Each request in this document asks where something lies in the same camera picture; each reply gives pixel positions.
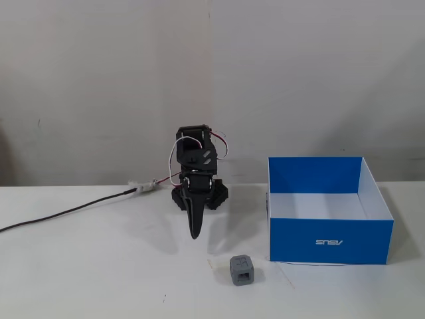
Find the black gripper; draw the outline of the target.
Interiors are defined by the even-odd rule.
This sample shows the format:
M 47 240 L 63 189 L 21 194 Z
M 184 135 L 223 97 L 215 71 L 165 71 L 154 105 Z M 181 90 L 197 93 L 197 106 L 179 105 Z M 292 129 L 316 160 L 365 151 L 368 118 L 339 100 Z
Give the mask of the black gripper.
M 184 197 L 183 201 L 187 211 L 189 231 L 193 239 L 200 235 L 205 198 L 201 195 L 211 196 L 214 190 L 213 174 L 207 171 L 184 170 L 179 174 L 181 196 L 192 196 L 192 199 Z

